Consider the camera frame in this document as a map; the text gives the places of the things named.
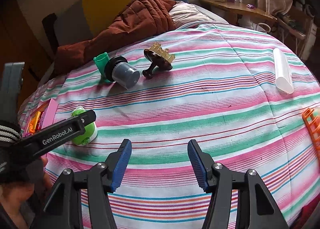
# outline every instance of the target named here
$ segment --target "wooden desk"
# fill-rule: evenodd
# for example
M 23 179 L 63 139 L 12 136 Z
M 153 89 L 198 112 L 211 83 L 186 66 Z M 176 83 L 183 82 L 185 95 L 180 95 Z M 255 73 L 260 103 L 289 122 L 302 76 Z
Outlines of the wooden desk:
M 203 8 L 211 11 L 211 6 L 217 7 L 227 12 L 226 20 L 233 25 L 237 23 L 237 15 L 254 16 L 270 22 L 275 22 L 277 19 L 269 13 L 262 11 L 259 8 L 251 9 L 246 4 L 239 2 L 217 2 L 214 0 L 199 0 Z

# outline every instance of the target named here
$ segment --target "striped fabric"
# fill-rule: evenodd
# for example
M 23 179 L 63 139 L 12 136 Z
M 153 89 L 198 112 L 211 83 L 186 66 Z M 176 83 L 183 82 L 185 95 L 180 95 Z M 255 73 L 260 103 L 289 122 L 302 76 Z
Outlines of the striped fabric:
M 55 122 L 78 105 L 94 109 L 99 129 L 86 147 L 66 143 L 47 154 L 46 171 L 80 171 L 104 161 L 124 138 L 132 156 L 122 185 L 110 194 L 118 228 L 201 228 L 210 195 L 199 188 L 187 154 L 196 139 L 204 152 L 229 169 L 258 171 L 292 224 L 302 206 L 320 193 L 319 165 L 301 118 L 320 105 L 320 87 L 299 58 L 275 38 L 214 21 L 196 22 L 111 53 L 138 70 L 150 63 L 143 49 L 154 42 L 175 53 L 171 71 L 140 78 L 131 90 L 103 84 L 88 63 L 40 87 L 21 107 L 25 127 L 30 111 L 50 98 L 59 106 Z M 288 57 L 294 93 L 275 86 L 272 50 Z M 86 191 L 84 226 L 90 228 Z M 235 227 L 233 192 L 229 228 Z

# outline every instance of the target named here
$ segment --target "black lid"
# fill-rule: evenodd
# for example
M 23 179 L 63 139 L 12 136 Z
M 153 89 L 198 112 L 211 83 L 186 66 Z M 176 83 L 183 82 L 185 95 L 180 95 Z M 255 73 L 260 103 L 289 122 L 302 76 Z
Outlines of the black lid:
M 114 82 L 112 78 L 113 69 L 115 68 L 116 65 L 118 65 L 121 62 L 128 63 L 127 59 L 122 56 L 113 57 L 107 62 L 106 66 L 104 67 L 104 74 L 107 80 Z

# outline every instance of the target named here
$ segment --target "brown quilted blanket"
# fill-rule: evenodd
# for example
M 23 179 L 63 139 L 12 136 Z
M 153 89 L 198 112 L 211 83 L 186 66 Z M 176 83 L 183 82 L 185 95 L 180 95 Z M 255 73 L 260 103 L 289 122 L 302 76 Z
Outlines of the brown quilted blanket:
M 174 30 L 168 11 L 175 4 L 173 0 L 131 0 L 112 24 L 96 38 L 60 46 L 54 63 L 55 72 L 66 74 L 101 53 Z

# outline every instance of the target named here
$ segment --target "orange plastic basket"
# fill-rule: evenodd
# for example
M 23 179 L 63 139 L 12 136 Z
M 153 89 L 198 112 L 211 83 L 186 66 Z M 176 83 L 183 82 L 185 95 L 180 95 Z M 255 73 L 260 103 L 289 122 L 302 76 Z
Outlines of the orange plastic basket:
M 307 108 L 307 110 L 302 113 L 302 119 L 309 131 L 320 165 L 320 118 L 319 116 L 314 116 L 313 111 L 314 109 Z

